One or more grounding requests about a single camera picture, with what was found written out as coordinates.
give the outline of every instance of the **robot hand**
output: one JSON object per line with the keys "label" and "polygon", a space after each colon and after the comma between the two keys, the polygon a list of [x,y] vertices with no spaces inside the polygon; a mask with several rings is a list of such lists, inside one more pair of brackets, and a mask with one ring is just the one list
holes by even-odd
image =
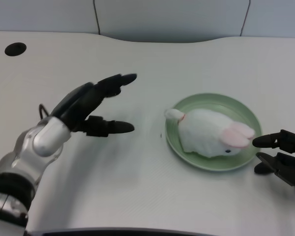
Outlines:
{"label": "robot hand", "polygon": [[[295,134],[286,130],[255,138],[253,146],[258,148],[280,148],[288,153],[295,152]],[[275,157],[263,152],[256,156],[262,161],[255,167],[255,173],[267,175],[274,173],[290,186],[295,186],[295,157],[278,152]]]}
{"label": "robot hand", "polygon": [[[134,130],[123,121],[105,121],[90,116],[105,97],[121,92],[121,86],[133,82],[136,74],[115,75],[98,82],[84,84],[71,91],[49,115],[40,105],[41,121],[24,131],[15,148],[0,160],[0,219],[26,226],[28,210],[47,166],[61,154],[71,132],[107,137],[109,134]],[[42,117],[42,110],[47,117]]]}

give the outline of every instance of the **white wall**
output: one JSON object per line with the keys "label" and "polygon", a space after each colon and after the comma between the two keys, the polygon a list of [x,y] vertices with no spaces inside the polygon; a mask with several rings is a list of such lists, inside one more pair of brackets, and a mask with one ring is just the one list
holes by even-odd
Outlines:
{"label": "white wall", "polygon": [[[249,0],[95,0],[102,35],[152,42],[239,36]],[[98,33],[93,0],[0,0],[0,30]],[[243,36],[295,37],[295,0],[251,0]]]}
{"label": "white wall", "polygon": [[239,36],[249,0],[95,0],[101,34],[129,41],[197,42]]}
{"label": "white wall", "polygon": [[295,37],[295,0],[251,0],[243,36]]}
{"label": "white wall", "polygon": [[0,0],[0,30],[98,32],[92,0]]}

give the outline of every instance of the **white table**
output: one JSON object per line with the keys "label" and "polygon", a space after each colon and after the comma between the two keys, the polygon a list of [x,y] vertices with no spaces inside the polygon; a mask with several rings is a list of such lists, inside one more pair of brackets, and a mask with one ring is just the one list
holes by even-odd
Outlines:
{"label": "white table", "polygon": [[[20,56],[4,54],[23,42]],[[29,231],[139,227],[219,236],[295,236],[295,188],[254,175],[258,160],[210,173],[180,160],[163,111],[195,93],[247,105],[264,134],[295,132],[295,39],[231,37],[190,44],[124,42],[93,34],[0,32],[0,158],[72,89],[114,74],[138,79],[94,114],[136,130],[109,138],[73,134],[46,170]],[[267,150],[275,154],[277,150]]]}

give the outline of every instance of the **pink bunny ear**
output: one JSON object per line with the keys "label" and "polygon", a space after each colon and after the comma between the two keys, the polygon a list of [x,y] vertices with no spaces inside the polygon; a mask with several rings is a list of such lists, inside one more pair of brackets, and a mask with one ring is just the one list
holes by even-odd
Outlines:
{"label": "pink bunny ear", "polygon": [[223,130],[220,141],[234,148],[245,148],[250,142],[249,139],[231,127]]}
{"label": "pink bunny ear", "polygon": [[248,139],[252,139],[255,136],[255,131],[244,123],[234,122],[230,128]]}

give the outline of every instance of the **stuffed bunny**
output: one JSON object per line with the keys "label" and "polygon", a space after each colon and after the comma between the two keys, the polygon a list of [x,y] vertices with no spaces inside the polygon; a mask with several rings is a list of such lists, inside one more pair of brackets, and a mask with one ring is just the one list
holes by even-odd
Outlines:
{"label": "stuffed bunny", "polygon": [[206,109],[187,114],[176,109],[165,111],[167,119],[178,121],[179,138],[185,152],[197,152],[206,157],[238,154],[250,144],[255,131],[228,116]]}

